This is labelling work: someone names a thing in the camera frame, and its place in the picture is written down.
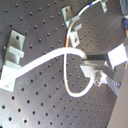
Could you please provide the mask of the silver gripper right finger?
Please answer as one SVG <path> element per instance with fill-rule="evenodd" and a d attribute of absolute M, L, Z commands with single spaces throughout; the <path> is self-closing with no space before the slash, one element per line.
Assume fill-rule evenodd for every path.
<path fill-rule="evenodd" d="M 99 52 L 87 53 L 88 60 L 105 60 L 111 68 L 118 66 L 128 60 L 128 38 L 119 45 Z"/>

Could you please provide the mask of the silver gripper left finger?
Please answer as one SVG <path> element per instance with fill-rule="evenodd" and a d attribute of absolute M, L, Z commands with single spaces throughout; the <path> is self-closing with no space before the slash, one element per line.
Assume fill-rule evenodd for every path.
<path fill-rule="evenodd" d="M 90 82 L 97 87 L 102 84 L 111 85 L 112 83 L 121 82 L 121 78 L 117 72 L 114 72 L 108 66 L 98 66 L 91 64 L 81 64 L 80 68 L 85 77 L 90 79 Z"/>

